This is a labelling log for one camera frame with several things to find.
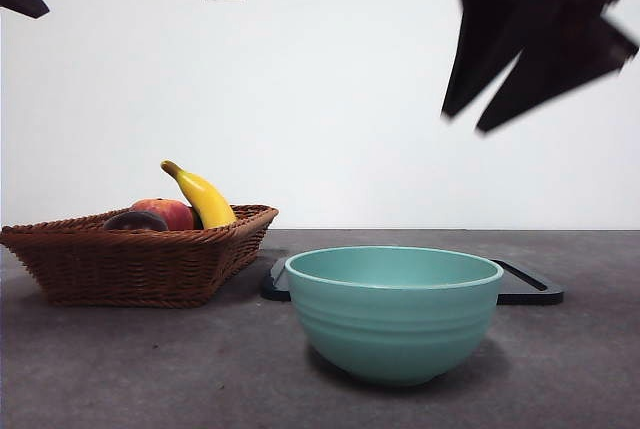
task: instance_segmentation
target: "banana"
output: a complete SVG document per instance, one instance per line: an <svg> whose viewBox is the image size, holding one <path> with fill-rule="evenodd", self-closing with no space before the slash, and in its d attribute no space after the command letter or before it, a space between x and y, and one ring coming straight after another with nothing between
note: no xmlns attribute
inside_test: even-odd
<svg viewBox="0 0 640 429"><path fill-rule="evenodd" d="M176 180L178 187L200 216L205 229L231 224L237 219L231 206L213 184L171 161L162 161L160 167Z"/></svg>

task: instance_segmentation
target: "teal bowl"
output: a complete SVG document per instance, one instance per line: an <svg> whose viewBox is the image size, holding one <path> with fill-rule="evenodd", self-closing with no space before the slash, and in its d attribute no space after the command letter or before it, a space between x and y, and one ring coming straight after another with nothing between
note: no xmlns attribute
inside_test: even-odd
<svg viewBox="0 0 640 429"><path fill-rule="evenodd" d="M285 268L316 351L357 378L401 386L425 383L474 351L503 275L481 257L395 246L310 251Z"/></svg>

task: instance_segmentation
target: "banana stem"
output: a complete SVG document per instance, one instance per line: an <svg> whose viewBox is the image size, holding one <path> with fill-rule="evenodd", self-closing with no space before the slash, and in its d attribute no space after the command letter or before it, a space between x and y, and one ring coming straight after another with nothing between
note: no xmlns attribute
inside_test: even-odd
<svg viewBox="0 0 640 429"><path fill-rule="evenodd" d="M178 175L178 173L182 170L180 169L180 166L178 166L176 163L171 161L162 161L160 163L160 167L164 172L166 172L173 178L175 178Z"/></svg>

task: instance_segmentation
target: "countertop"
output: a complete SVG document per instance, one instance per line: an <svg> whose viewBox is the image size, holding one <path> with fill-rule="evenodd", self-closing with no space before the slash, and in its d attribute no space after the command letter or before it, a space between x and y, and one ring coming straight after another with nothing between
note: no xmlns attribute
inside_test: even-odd
<svg viewBox="0 0 640 429"><path fill-rule="evenodd" d="M427 384L371 386L309 347L291 303L259 293L280 257L360 244L502 259L565 298L498 306L475 352ZM636 429L639 261L637 231L271 229L200 308L60 308L5 250L3 427Z"/></svg>

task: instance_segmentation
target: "peach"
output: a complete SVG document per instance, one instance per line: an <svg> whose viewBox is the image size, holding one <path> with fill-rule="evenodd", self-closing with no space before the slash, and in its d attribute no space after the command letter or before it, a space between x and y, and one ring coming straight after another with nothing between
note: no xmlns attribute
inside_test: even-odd
<svg viewBox="0 0 640 429"><path fill-rule="evenodd" d="M186 231L195 228L191 208L175 199L141 199L131 206L132 211L149 211L165 220L170 231Z"/></svg>

